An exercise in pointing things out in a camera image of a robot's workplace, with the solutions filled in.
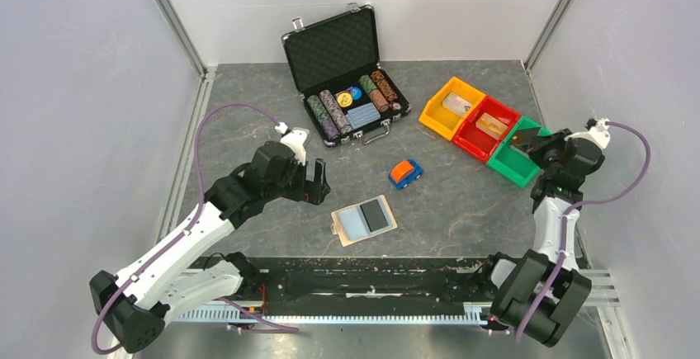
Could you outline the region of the beige leather card holder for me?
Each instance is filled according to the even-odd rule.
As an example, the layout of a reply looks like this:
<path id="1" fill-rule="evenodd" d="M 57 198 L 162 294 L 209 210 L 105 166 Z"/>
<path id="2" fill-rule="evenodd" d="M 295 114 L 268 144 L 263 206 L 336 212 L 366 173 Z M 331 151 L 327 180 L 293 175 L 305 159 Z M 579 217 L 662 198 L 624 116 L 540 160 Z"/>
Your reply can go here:
<path id="1" fill-rule="evenodd" d="M 336 210 L 331 220 L 331 232 L 343 247 L 398 228 L 384 195 Z"/>

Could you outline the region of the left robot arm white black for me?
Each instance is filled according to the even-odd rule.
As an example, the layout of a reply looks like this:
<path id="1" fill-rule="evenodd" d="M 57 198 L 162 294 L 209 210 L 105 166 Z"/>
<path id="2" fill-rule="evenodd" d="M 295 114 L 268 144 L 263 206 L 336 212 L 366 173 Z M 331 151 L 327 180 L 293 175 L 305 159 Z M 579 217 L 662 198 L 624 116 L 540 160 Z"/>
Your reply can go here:
<path id="1" fill-rule="evenodd" d="M 91 344 L 98 355 L 136 353 L 180 314 L 219 298 L 253 297 L 259 277 L 245 256 L 225 257 L 209 272 L 180 276 L 214 243 L 260 215 L 266 204 L 287 199 L 319 205 L 330 192 L 326 162 L 317 158 L 313 179 L 301 144 L 267 141 L 248 163 L 202 192 L 191 214 L 146 254 L 117 273 L 99 271 L 88 282 L 97 313 Z"/>

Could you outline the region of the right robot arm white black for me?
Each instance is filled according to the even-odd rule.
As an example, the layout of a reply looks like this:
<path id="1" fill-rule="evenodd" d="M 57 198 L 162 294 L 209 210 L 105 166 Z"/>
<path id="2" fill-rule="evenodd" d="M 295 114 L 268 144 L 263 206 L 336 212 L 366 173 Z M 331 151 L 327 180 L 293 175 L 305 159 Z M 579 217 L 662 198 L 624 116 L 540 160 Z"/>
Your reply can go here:
<path id="1" fill-rule="evenodd" d="M 536 235 L 518 260 L 497 254 L 493 268 L 476 278 L 479 293 L 493 300 L 492 314 L 539 343 L 556 345 L 589 297 L 591 281 L 578 271 L 575 226 L 585 178 L 603 163 L 610 141 L 606 127 L 544 135 L 518 130 L 509 145 L 525 153 L 541 170 L 531 192 Z"/>

